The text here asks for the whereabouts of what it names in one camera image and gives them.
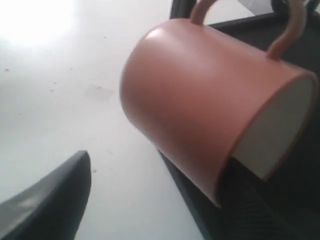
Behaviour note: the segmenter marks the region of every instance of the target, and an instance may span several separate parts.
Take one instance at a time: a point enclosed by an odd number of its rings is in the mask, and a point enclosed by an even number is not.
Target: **mug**
[[[231,156],[267,180],[306,124],[317,98],[314,73],[280,60],[302,34],[306,10],[290,0],[284,33],[267,52],[203,25],[216,0],[190,19],[149,31],[123,69],[129,121],[213,203]]]

